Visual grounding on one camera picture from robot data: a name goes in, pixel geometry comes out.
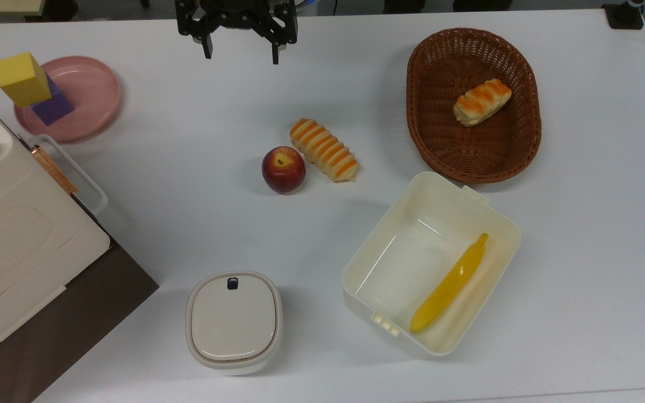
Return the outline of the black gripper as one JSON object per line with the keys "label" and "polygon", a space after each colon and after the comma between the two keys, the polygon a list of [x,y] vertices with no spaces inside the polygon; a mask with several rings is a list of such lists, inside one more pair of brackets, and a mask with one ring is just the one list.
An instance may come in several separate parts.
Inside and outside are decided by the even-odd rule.
{"label": "black gripper", "polygon": [[297,10],[293,2],[268,1],[176,1],[177,31],[199,43],[205,58],[212,58],[212,26],[254,31],[271,43],[272,63],[279,53],[298,39]]}

